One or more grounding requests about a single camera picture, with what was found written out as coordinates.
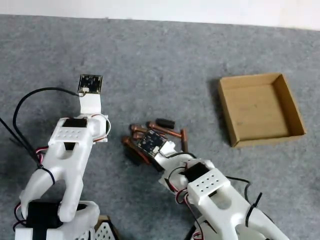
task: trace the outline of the black circuit board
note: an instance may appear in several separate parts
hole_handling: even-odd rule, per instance
[[[147,153],[148,156],[154,158],[166,141],[166,138],[155,131],[148,130],[144,137],[138,142],[137,146]]]
[[[100,94],[102,86],[101,75],[81,74],[78,93]]]

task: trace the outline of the red wire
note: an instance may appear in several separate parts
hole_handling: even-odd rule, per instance
[[[201,234],[201,238],[199,238],[199,240],[204,240],[205,238],[204,238],[204,232],[202,231],[202,228],[201,228],[201,226],[200,226],[200,224],[199,224],[199,222],[198,222],[198,220],[197,220],[197,218],[196,218],[196,215],[195,215],[195,213],[194,213],[194,211],[192,210],[192,208],[191,208],[191,206],[190,206],[190,204],[189,204],[189,201],[188,201],[188,193],[186,194],[186,195],[184,195],[184,197],[183,197],[183,201],[185,202],[185,204],[186,204],[186,206],[189,208],[189,210],[191,211],[191,213],[192,213],[192,215],[195,217],[195,220],[196,220],[196,223],[199,225],[199,228],[200,228],[200,234]]]

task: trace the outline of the copper cylinder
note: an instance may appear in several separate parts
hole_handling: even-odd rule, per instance
[[[148,122],[147,126],[148,126],[148,128],[158,130],[160,132],[172,135],[172,136],[177,137],[177,138],[181,138],[181,134],[180,133],[175,132],[175,131],[171,131],[171,130],[166,129],[166,128],[161,127],[161,126],[158,126],[155,122],[152,122],[152,121]]]
[[[134,140],[139,140],[139,139],[142,139],[144,137],[144,133],[143,132],[139,132],[139,131],[135,131],[132,133],[132,138]]]
[[[181,129],[181,148],[183,152],[188,152],[188,135],[185,128]]]

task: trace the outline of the white robotic arm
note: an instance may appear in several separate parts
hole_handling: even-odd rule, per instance
[[[57,122],[46,154],[40,159],[43,168],[32,174],[21,192],[21,213],[26,226],[15,229],[16,240],[74,240],[95,232],[93,228],[100,215],[99,207],[92,201],[80,201],[80,196],[92,146],[96,142],[107,142],[111,129],[108,116],[101,114],[101,85],[102,76],[81,75],[78,88],[80,115],[61,118]],[[34,201],[60,180],[64,180],[66,186],[60,203]],[[41,219],[46,222],[44,226],[40,226]]]
[[[159,182],[176,194],[176,201],[179,203],[184,194],[184,203],[193,204],[202,214],[194,239],[289,240],[255,204],[235,190],[210,160],[176,152],[172,141],[152,130],[138,147],[164,170]]]

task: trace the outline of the open cardboard box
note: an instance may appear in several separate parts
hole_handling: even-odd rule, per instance
[[[218,91],[232,147],[285,142],[306,134],[281,73],[223,77]]]

